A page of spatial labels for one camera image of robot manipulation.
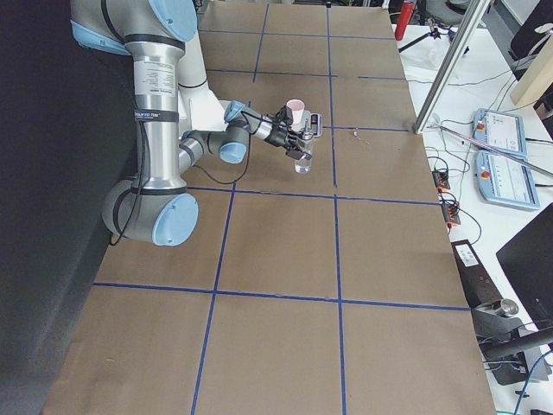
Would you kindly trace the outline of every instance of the label sticker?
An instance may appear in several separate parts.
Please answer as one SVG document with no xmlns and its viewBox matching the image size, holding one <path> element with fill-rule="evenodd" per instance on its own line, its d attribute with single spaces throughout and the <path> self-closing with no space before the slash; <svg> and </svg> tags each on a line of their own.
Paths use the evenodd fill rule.
<svg viewBox="0 0 553 415">
<path fill-rule="evenodd" d="M 469 266 L 475 266 L 478 265 L 478 260 L 474 257 L 473 251 L 470 249 L 470 246 L 468 245 L 457 245 L 455 247 L 457 250 L 457 253 L 459 253 L 459 257 L 461 258 L 461 261 L 463 261 L 463 264 L 468 268 Z"/>
<path fill-rule="evenodd" d="M 174 97 L 175 91 L 175 65 L 152 61 L 135 62 L 136 95 Z"/>
</svg>

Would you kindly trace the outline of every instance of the clear plastic bottle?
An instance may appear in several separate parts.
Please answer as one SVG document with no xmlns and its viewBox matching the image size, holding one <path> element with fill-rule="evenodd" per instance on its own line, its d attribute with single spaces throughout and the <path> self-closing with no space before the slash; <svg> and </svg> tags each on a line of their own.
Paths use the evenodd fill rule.
<svg viewBox="0 0 553 415">
<path fill-rule="evenodd" d="M 314 143 L 314 134 L 311 131 L 305 131 L 303 133 L 303 137 L 301 140 L 299 140 L 300 147 L 302 148 L 303 152 L 309 154 L 310 156 L 313 155 L 313 143 Z M 294 168 L 296 169 L 296 173 L 300 173 L 301 175 L 306 175 L 311 170 L 311 161 L 313 160 L 312 157 L 307 158 L 303 157 L 300 160 L 296 160 L 294 162 Z"/>
</svg>

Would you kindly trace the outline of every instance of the black wall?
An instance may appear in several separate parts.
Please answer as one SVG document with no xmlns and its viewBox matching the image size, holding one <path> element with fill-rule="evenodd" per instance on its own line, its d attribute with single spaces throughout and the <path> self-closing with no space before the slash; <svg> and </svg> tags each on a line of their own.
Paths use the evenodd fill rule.
<svg viewBox="0 0 553 415">
<path fill-rule="evenodd" d="M 132 62 L 79 47 L 69 19 L 69 0 L 0 5 L 1 414 L 39 413 L 109 240 L 102 200 L 134 159 L 130 97 L 97 57 L 127 79 Z"/>
</svg>

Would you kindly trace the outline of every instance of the blue and white device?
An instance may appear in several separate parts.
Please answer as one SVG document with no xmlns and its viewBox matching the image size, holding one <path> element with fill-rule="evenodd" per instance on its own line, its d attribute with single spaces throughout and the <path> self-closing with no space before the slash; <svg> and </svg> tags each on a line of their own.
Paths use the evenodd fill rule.
<svg viewBox="0 0 553 415">
<path fill-rule="evenodd" d="M 474 113 L 474 138 L 514 156 L 527 154 L 523 121 L 517 114 L 480 108 Z"/>
<path fill-rule="evenodd" d="M 487 201 L 499 205 L 539 209 L 536 185 L 530 169 L 490 151 L 476 155 L 476 180 Z"/>
</svg>

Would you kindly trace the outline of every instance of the light blue cap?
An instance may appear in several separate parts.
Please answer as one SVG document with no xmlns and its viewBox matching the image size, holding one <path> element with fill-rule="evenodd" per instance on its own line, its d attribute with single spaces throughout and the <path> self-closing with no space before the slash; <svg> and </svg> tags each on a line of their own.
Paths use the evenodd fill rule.
<svg viewBox="0 0 553 415">
<path fill-rule="evenodd" d="M 198 30 L 198 17 L 192 0 L 149 0 L 163 27 L 181 42 L 190 41 Z"/>
<path fill-rule="evenodd" d="M 244 160 L 247 146 L 242 143 L 227 143 L 223 144 L 219 149 L 219 157 L 226 163 L 239 164 Z"/>
<path fill-rule="evenodd" d="M 196 227 L 198 212 L 198 202 L 192 195 L 176 196 L 157 216 L 152 242 L 158 246 L 180 245 Z"/>
<path fill-rule="evenodd" d="M 240 101 L 231 101 L 225 111 L 225 122 L 230 123 L 233 121 L 244 108 L 245 104 L 242 104 Z"/>
<path fill-rule="evenodd" d="M 96 33 L 73 20 L 71 21 L 71 28 L 75 41 L 85 48 L 97 49 L 109 54 L 130 54 L 118 41 L 114 41 L 107 36 Z"/>
</svg>

